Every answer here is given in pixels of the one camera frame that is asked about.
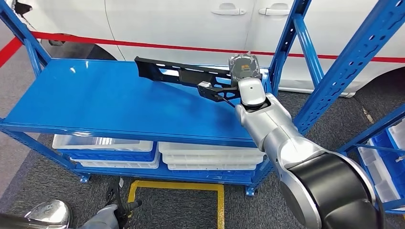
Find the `black cable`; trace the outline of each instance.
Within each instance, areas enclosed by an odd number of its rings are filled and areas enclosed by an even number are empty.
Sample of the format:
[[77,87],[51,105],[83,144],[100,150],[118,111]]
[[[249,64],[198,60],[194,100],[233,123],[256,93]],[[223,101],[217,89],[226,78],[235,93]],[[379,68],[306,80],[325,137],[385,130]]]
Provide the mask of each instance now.
[[224,97],[220,96],[220,95],[216,95],[216,97],[219,97],[221,99],[223,99],[225,102],[227,102],[229,105],[231,105],[233,108],[235,108],[235,104],[231,103],[229,100],[225,99]]
[[377,206],[378,206],[378,215],[380,216],[380,228],[381,229],[385,229],[385,211],[384,211],[384,207],[383,207],[383,203],[381,202],[380,198],[376,195],[375,196],[375,201],[377,202]]

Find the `white storage box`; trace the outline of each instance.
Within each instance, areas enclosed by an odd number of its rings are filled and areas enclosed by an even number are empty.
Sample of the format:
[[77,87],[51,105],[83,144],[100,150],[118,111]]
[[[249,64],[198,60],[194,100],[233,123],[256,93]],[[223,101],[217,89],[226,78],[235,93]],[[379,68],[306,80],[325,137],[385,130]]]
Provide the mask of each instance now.
[[170,170],[251,170],[263,161],[257,148],[159,142]]
[[[369,139],[367,145],[374,145],[371,139]],[[389,174],[384,161],[381,159],[377,150],[365,147],[359,147],[358,150],[364,165],[367,166],[370,172],[375,184],[375,190],[377,191],[381,201],[384,203],[400,199],[401,197],[399,196],[399,193],[392,182],[391,175]]]
[[256,164],[167,164],[169,170],[255,170]]
[[397,125],[388,128],[396,146],[400,149],[405,149],[405,119],[403,119]]
[[149,152],[153,142],[115,139],[109,137],[83,137],[73,135],[55,135],[52,148],[54,149],[93,149],[93,150],[122,150]]
[[110,160],[82,160],[72,159],[80,163],[83,167],[108,167],[108,168],[158,168],[160,162],[160,153],[156,149],[155,157],[151,162],[143,161],[110,161]]

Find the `car door handle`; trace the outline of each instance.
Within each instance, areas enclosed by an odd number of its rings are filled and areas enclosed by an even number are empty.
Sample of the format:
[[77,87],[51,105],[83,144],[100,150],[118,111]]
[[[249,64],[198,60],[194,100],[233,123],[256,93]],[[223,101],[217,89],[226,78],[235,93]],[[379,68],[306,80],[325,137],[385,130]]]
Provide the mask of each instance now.
[[275,10],[271,8],[262,8],[259,9],[259,13],[263,14],[265,16],[270,16],[270,15],[289,15],[290,14],[290,9],[286,10]]
[[237,9],[229,9],[229,10],[222,10],[222,9],[215,9],[211,10],[211,13],[218,14],[218,15],[244,15],[246,10],[237,8]]

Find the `shelf board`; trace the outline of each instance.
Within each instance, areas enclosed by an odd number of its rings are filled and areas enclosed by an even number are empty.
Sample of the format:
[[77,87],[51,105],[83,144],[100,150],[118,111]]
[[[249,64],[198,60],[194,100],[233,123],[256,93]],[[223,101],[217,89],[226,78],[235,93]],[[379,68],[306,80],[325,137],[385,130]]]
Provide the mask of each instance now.
[[0,125],[12,131],[255,147],[230,105],[202,98],[196,88],[139,77],[135,62],[52,59]]

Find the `red stripe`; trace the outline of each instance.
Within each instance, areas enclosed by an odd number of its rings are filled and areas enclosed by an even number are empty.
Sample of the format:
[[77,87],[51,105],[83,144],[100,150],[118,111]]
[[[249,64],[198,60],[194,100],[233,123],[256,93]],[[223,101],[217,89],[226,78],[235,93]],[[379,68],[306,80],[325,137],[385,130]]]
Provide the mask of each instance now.
[[14,37],[6,46],[0,50],[0,68],[7,62],[14,53],[21,47],[20,39]]
[[[56,41],[66,41],[66,42],[80,42],[80,43],[97,43],[97,44],[112,44],[112,45],[125,45],[125,46],[136,46],[136,47],[147,47],[147,48],[160,48],[160,49],[176,49],[176,50],[191,50],[191,51],[204,51],[204,52],[226,52],[226,53],[247,53],[246,50],[231,50],[231,49],[210,49],[210,48],[199,48],[199,47],[189,47],[189,46],[178,46],[178,45],[165,45],[165,44],[151,44],[151,43],[141,43],[141,42],[124,42],[124,41],[114,41],[105,40],[97,38],[88,37],[78,37],[65,34],[55,34],[46,32],[31,32],[35,38],[56,40]],[[267,55],[272,56],[274,52],[261,52],[261,51],[251,51],[251,54],[255,55]],[[288,56],[291,57],[304,57],[304,54],[290,53]],[[318,55],[320,59],[336,59],[337,55]],[[393,62],[393,63],[405,63],[405,57],[374,57],[371,61],[374,62]]]

